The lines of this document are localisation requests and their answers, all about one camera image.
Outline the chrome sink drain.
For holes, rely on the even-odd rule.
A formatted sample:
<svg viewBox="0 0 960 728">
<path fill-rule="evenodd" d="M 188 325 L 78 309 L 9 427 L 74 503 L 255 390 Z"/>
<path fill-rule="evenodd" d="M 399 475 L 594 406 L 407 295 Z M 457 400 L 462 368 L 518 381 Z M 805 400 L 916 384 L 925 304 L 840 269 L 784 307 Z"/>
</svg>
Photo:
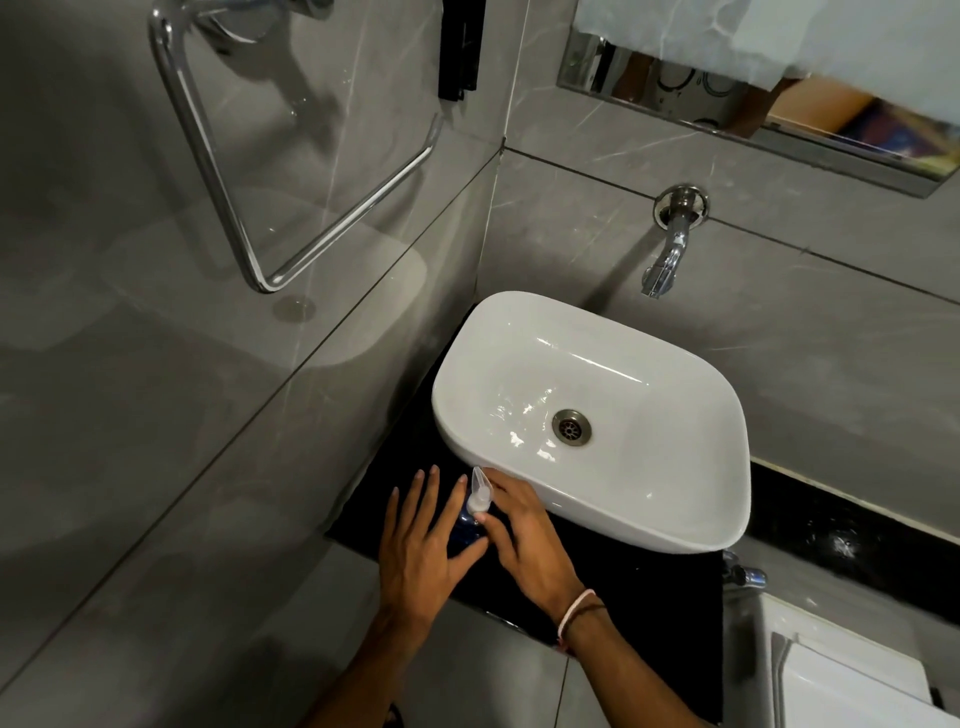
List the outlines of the chrome sink drain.
<svg viewBox="0 0 960 728">
<path fill-rule="evenodd" d="M 593 426 L 589 418 L 575 409 L 561 409 L 551 420 L 558 442 L 570 447 L 582 447 L 591 442 Z"/>
</svg>

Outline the person's right forearm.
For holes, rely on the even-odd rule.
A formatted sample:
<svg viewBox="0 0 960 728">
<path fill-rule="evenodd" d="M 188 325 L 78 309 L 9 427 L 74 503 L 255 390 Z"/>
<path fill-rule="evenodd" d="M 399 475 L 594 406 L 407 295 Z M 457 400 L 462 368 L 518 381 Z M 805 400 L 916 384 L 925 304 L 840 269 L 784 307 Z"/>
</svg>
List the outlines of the person's right forearm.
<svg viewBox="0 0 960 728">
<path fill-rule="evenodd" d="M 614 625 L 606 605 L 586 589 L 558 625 L 610 728 L 706 728 Z"/>
</svg>

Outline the person's left hand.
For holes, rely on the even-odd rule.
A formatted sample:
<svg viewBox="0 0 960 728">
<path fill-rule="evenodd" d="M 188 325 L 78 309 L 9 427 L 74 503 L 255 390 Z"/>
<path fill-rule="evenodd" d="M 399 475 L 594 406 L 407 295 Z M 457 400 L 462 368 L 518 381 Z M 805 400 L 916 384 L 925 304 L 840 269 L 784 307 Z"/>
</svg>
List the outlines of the person's left hand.
<svg viewBox="0 0 960 728">
<path fill-rule="evenodd" d="M 400 491 L 405 536 L 393 551 L 384 551 L 383 523 L 378 549 L 379 609 L 397 606 L 419 614 L 440 612 L 464 578 L 448 576 L 448 543 L 470 482 L 466 475 L 457 479 L 449 498 L 436 511 L 428 539 L 423 540 L 422 498 L 427 474 L 418 470 L 409 488 Z"/>
</svg>

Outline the person's right hand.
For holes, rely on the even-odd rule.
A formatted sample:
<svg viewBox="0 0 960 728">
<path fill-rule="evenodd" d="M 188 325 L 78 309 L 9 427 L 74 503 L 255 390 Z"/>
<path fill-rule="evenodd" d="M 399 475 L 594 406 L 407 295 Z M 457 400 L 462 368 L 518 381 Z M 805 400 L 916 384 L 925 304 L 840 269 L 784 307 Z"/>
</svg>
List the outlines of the person's right hand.
<svg viewBox="0 0 960 728">
<path fill-rule="evenodd" d="M 505 514 L 516 546 L 520 573 L 513 576 L 522 593 L 559 626 L 586 588 L 531 484 L 493 467 L 483 469 L 495 507 Z"/>
</svg>

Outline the blue pump soap bottle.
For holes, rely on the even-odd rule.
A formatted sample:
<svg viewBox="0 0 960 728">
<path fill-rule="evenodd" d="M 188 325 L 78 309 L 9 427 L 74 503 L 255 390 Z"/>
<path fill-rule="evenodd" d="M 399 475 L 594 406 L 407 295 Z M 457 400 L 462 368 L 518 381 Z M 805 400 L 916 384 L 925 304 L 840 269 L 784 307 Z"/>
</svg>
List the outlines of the blue pump soap bottle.
<svg viewBox="0 0 960 728">
<path fill-rule="evenodd" d="M 492 486 L 482 467 L 474 467 L 461 510 L 453 524 L 447 544 L 447 556 L 453 558 L 486 536 L 484 526 L 476 519 L 486 514 L 493 504 Z"/>
</svg>

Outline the chrome wall faucet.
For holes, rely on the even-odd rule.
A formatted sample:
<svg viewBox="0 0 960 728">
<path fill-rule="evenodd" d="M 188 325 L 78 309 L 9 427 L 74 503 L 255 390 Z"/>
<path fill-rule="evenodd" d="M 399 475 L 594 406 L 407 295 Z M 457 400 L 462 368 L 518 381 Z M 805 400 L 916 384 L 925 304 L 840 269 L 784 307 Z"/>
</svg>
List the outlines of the chrome wall faucet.
<svg viewBox="0 0 960 728">
<path fill-rule="evenodd" d="M 674 285 L 681 260 L 690 245 L 690 233 L 710 217 L 709 196 L 691 183 L 673 185 L 657 196 L 654 223 L 664 232 L 661 252 L 642 276 L 643 295 L 658 299 Z"/>
</svg>

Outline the steel-framed wall mirror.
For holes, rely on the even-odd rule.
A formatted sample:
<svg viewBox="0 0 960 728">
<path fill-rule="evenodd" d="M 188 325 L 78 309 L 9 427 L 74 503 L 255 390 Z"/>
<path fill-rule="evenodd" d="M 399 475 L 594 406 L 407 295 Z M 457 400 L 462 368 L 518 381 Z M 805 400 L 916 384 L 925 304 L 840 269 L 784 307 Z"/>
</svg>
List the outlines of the steel-framed wall mirror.
<svg viewBox="0 0 960 728">
<path fill-rule="evenodd" d="M 960 0 L 577 0 L 558 85 L 918 198 L 960 173 Z"/>
</svg>

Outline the person's left forearm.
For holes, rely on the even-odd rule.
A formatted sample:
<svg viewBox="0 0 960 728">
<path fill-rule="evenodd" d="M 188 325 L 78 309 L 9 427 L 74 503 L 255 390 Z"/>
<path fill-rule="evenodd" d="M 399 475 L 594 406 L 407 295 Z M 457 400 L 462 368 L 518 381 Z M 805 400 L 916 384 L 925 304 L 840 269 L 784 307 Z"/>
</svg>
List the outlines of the person's left forearm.
<svg viewBox="0 0 960 728">
<path fill-rule="evenodd" d="M 438 613 L 381 607 L 345 670 L 296 728 L 402 728 L 395 702 Z"/>
</svg>

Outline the white ceramic sink basin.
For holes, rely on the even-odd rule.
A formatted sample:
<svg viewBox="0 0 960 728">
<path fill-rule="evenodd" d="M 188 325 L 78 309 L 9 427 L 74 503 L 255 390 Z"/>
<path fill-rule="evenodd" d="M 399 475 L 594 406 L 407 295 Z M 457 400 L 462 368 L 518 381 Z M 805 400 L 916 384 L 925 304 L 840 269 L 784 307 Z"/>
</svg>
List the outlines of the white ceramic sink basin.
<svg viewBox="0 0 960 728">
<path fill-rule="evenodd" d="M 572 523 L 655 552 L 722 552 L 751 514 L 739 397 L 699 356 L 537 294 L 483 299 L 442 358 L 431 405 L 468 466 L 529 482 Z M 551 421 L 582 412 L 592 437 L 558 441 Z"/>
</svg>

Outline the white toilet cistern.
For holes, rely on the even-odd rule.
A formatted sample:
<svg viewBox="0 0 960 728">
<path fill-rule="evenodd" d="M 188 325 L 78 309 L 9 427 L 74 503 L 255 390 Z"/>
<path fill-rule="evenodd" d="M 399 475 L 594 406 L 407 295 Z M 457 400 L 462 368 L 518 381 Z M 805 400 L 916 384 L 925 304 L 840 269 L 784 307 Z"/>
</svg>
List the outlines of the white toilet cistern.
<svg viewBox="0 0 960 728">
<path fill-rule="evenodd" d="M 730 636 L 733 728 L 960 728 L 919 660 L 773 596 L 746 599 Z"/>
</svg>

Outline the black wall-mounted holder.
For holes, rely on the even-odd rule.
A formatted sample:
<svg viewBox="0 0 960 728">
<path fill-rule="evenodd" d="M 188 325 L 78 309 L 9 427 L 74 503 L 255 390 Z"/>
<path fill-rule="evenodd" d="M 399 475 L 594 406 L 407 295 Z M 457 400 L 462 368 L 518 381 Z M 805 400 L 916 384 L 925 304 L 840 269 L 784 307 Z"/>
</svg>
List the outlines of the black wall-mounted holder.
<svg viewBox="0 0 960 728">
<path fill-rule="evenodd" d="M 458 102 L 477 88 L 486 0 L 441 0 L 438 98 Z"/>
</svg>

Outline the chrome angle valve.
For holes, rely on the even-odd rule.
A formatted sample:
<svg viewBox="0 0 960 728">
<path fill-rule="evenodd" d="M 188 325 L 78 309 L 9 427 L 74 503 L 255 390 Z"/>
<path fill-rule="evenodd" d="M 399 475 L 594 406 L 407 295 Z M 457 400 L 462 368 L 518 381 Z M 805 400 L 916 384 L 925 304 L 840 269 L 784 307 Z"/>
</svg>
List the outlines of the chrome angle valve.
<svg viewBox="0 0 960 728">
<path fill-rule="evenodd" d="M 722 587 L 726 594 L 767 589 L 768 579 L 765 571 L 741 564 L 738 554 L 729 549 L 723 550 L 722 558 Z"/>
</svg>

